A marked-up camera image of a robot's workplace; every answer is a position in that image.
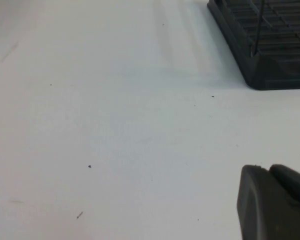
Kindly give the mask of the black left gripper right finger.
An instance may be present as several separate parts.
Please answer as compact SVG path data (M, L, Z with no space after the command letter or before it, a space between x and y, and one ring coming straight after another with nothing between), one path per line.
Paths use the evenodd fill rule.
M300 203L300 173L282 164L273 164L269 172Z

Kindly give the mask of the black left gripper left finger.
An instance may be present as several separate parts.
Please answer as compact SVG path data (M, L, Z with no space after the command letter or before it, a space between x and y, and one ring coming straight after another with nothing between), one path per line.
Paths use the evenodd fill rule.
M237 212L244 240L300 240L300 203L270 169L242 167Z

